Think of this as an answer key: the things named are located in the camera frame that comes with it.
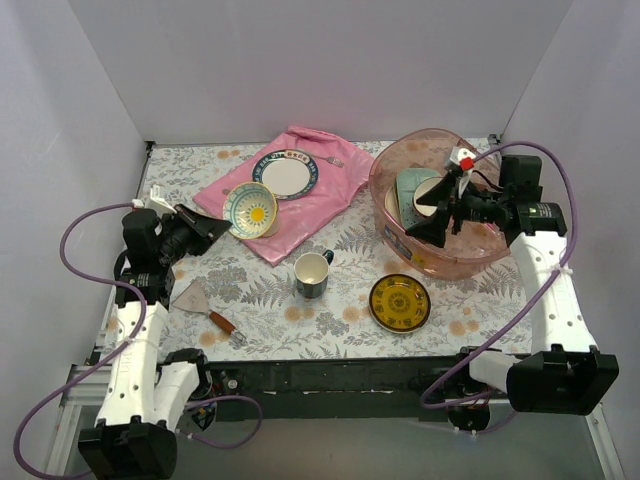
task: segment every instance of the tabletop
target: tabletop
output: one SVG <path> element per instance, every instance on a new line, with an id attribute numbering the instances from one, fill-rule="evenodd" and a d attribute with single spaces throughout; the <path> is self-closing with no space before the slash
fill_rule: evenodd
<path id="1" fill-rule="evenodd" d="M 478 150 L 486 139 L 469 139 Z M 391 142 L 356 142 L 376 157 Z M 193 196 L 263 144 L 156 147 L 143 181 L 142 198 L 160 185 L 171 204 L 199 210 Z M 293 264 L 306 252 L 331 249 L 335 259 L 329 284 L 319 298 L 295 292 Z M 430 278 L 405 264 L 384 243 L 373 222 L 368 189 L 351 206 L 272 267 L 232 235 L 225 234 L 201 257 L 185 257 L 174 266 L 172 301 L 193 280 L 199 280 L 212 310 L 228 318 L 247 337 L 245 346 L 205 315 L 170 308 L 163 328 L 159 359 L 187 347 L 204 350 L 210 361 L 293 360 L 308 358 L 405 357 L 451 355 L 463 346 L 481 345 L 524 305 L 518 269 L 511 257 L 494 263 L 473 278 L 449 282 Z M 428 322 L 410 334 L 381 328 L 369 312 L 369 292 L 381 277 L 404 273 L 419 280 L 431 297 Z M 115 344 L 117 319 L 105 322 L 103 354 Z M 531 346 L 531 326 L 525 318 L 496 344 L 510 353 Z"/>

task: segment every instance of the plate with dark blue rim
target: plate with dark blue rim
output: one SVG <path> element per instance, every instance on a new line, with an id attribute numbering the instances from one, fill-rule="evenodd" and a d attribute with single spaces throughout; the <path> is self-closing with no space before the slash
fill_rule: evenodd
<path id="1" fill-rule="evenodd" d="M 252 178 L 266 185 L 278 200 L 295 200 L 318 183 L 318 165 L 300 150 L 277 150 L 256 163 Z"/>

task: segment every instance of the metal spatula blade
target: metal spatula blade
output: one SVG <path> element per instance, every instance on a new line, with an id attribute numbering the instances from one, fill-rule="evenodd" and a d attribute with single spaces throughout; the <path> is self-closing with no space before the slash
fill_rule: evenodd
<path id="1" fill-rule="evenodd" d="M 209 302 L 204 293 L 204 288 L 197 280 L 194 280 L 178 298 L 173 301 L 173 306 L 185 312 L 209 313 Z"/>

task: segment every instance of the pink towel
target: pink towel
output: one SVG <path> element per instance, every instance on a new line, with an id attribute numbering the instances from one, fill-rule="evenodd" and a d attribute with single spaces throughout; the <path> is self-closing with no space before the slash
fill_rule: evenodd
<path id="1" fill-rule="evenodd" d="M 250 182 L 255 164 L 265 155 L 283 149 L 310 153 L 318 165 L 318 182 L 304 197 L 278 200 L 280 229 L 275 235 L 245 241 L 251 250 L 273 266 L 349 206 L 358 190 L 367 183 L 373 164 L 371 155 L 343 138 L 290 126 L 254 157 L 198 193 L 193 197 L 194 201 L 211 215 L 221 218 L 227 198 L 222 191 Z M 316 156 L 335 157 L 344 166 L 339 168 Z"/>

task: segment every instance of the spatula handle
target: spatula handle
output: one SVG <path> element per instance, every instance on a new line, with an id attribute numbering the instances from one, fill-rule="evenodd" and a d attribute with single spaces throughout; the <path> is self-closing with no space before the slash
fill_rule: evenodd
<path id="1" fill-rule="evenodd" d="M 229 335 L 231 335 L 233 333 L 233 331 L 236 329 L 236 327 L 229 320 L 224 318 L 219 313 L 210 312 L 209 313 L 209 318 L 211 319 L 211 321 L 213 323 L 218 325 L 222 330 L 227 332 Z"/>

